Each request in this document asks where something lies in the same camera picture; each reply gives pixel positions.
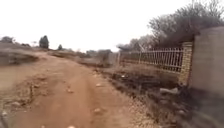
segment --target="bare tree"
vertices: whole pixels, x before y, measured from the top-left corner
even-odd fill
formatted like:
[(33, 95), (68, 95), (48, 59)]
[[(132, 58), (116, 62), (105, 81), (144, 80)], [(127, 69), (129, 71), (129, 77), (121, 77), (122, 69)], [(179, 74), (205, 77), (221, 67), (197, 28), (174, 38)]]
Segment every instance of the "bare tree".
[(150, 20), (154, 47), (181, 46), (185, 41), (193, 41), (201, 29), (224, 26), (223, 10), (219, 0), (208, 4), (194, 2), (174, 14)]

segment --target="tree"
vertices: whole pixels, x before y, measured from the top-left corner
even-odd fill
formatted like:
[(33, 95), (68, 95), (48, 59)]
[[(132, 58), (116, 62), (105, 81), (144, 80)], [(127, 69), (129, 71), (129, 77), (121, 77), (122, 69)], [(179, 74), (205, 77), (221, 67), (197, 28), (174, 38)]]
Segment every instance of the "tree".
[(152, 45), (152, 36), (145, 35), (140, 37), (139, 39), (131, 39), (129, 44), (120, 44), (117, 47), (121, 51), (147, 51), (151, 48)]
[(218, 0), (208, 4), (194, 2), (178, 9), (174, 14), (163, 15), (150, 20), (154, 47), (181, 46), (183, 42), (194, 41), (201, 29), (224, 26), (224, 9)]
[(9, 37), (9, 36), (4, 36), (1, 38), (0, 42), (2, 43), (14, 43), (15, 40), (13, 37)]
[(58, 50), (63, 50), (63, 47), (61, 44), (58, 46)]
[(48, 41), (48, 38), (47, 38), (46, 35), (40, 38), (39, 47), (44, 48), (44, 49), (48, 49), (49, 41)]

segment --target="dirt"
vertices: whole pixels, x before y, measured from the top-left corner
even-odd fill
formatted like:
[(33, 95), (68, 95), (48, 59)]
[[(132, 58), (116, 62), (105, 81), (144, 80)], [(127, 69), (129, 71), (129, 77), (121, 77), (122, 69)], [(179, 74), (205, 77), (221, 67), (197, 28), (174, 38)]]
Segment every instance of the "dirt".
[(8, 127), (158, 127), (145, 116), (141, 102), (117, 91), (99, 73), (71, 60), (36, 55), (36, 63), (2, 67), (0, 85), (7, 86), (0, 89), (0, 102)]

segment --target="sky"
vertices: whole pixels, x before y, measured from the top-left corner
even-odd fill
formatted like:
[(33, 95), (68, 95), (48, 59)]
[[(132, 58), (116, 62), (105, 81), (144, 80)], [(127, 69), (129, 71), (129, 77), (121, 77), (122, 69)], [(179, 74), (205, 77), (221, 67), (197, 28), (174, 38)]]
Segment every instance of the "sky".
[(47, 35), (50, 48), (112, 49), (150, 34), (150, 19), (191, 0), (0, 0), (0, 37), (20, 43)]

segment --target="fence rail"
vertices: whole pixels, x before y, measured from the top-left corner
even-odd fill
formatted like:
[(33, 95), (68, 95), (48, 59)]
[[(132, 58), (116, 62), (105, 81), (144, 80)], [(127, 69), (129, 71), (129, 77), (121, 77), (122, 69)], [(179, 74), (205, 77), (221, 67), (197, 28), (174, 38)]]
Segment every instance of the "fence rail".
[(147, 52), (120, 52), (119, 63), (153, 65), (160, 70), (178, 74), (178, 83), (188, 85), (193, 43), (184, 42), (181, 48), (151, 49)]
[(120, 62), (154, 65), (160, 69), (180, 72), (183, 48), (151, 49), (147, 52), (121, 52)]

